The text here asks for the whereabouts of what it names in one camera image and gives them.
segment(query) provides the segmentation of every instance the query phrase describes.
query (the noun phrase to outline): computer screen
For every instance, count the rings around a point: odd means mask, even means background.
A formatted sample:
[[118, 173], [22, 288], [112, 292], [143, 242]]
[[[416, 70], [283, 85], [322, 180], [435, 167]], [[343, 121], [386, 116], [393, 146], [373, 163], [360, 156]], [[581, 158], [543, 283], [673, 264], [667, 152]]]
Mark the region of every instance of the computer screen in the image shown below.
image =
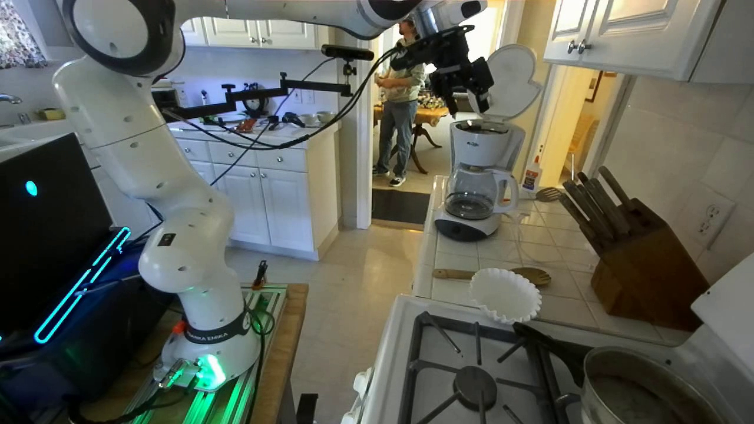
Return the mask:
[[0, 339], [36, 330], [108, 230], [76, 133], [0, 163]]

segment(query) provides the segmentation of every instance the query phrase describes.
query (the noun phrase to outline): knife block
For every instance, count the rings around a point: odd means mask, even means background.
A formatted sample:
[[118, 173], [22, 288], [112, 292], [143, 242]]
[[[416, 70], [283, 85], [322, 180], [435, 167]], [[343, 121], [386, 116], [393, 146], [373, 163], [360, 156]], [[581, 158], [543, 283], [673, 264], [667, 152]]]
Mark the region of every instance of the knife block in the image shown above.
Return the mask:
[[639, 318], [673, 330], [695, 330], [691, 304], [706, 280], [675, 232], [640, 199], [626, 209], [639, 224], [629, 235], [602, 245], [591, 288], [611, 315]]

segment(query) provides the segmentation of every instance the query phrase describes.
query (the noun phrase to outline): electrical outlet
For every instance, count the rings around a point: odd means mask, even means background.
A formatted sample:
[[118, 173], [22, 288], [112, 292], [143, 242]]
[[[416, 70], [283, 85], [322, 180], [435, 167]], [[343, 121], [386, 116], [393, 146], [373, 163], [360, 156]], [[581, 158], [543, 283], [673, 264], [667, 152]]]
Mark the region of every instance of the electrical outlet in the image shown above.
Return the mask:
[[704, 189], [691, 209], [691, 230], [695, 240], [710, 247], [728, 220], [732, 207], [734, 203], [730, 197]]

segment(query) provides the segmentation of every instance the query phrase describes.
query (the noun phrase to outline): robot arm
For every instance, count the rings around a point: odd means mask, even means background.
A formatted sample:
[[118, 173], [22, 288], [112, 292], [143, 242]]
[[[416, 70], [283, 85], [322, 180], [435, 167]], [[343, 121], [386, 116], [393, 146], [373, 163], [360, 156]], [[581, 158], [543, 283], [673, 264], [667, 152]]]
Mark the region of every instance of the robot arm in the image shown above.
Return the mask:
[[249, 370], [259, 350], [241, 280], [223, 262], [234, 207], [191, 170], [150, 99], [150, 83], [184, 57], [179, 24], [291, 19], [375, 38], [409, 14], [421, 44], [406, 48], [402, 64], [435, 64], [447, 94], [473, 79], [457, 24], [480, 10], [480, 0], [64, 0], [87, 57], [54, 72], [57, 94], [118, 189], [148, 199], [165, 218], [143, 247], [139, 273], [179, 297], [185, 332], [166, 339], [155, 381], [181, 370], [184, 383], [215, 390]]

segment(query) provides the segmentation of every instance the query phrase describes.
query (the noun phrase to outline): doormat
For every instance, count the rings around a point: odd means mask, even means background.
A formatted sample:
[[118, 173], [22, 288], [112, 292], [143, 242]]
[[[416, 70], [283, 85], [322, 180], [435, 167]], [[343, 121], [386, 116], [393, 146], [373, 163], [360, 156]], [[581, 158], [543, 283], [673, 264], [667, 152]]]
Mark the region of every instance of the doormat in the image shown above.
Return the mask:
[[373, 189], [375, 224], [421, 227], [426, 218], [426, 207], [428, 192]]

